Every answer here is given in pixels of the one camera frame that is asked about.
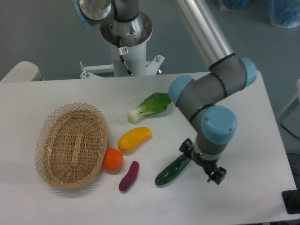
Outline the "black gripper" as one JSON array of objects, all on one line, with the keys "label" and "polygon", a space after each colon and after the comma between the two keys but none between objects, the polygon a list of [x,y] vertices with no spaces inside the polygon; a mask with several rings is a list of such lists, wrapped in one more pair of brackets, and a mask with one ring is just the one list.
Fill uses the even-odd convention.
[{"label": "black gripper", "polygon": [[185,157],[193,160],[203,168],[209,177],[207,180],[208,183],[213,181],[219,185],[224,180],[227,170],[217,166],[217,161],[219,160],[221,153],[213,155],[208,154],[197,146],[193,146],[193,142],[189,138],[181,144],[179,151],[182,152]]}]

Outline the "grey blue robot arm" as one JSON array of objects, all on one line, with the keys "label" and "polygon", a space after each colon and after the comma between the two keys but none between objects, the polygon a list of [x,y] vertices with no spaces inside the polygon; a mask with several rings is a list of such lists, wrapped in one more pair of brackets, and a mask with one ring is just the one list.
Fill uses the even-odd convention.
[{"label": "grey blue robot arm", "polygon": [[[169,96],[197,132],[185,140],[182,155],[155,179],[157,186],[172,181],[190,160],[201,166],[209,181],[217,184],[226,170],[217,161],[237,128],[235,114],[218,102],[251,85],[257,77],[255,64],[238,58],[203,0],[175,0],[173,5],[185,23],[209,73],[195,80],[176,78]],[[136,0],[75,0],[73,6],[85,28],[100,25],[102,37],[111,46],[113,72],[119,76],[143,76],[150,72],[145,44],[152,34],[149,17]]]}]

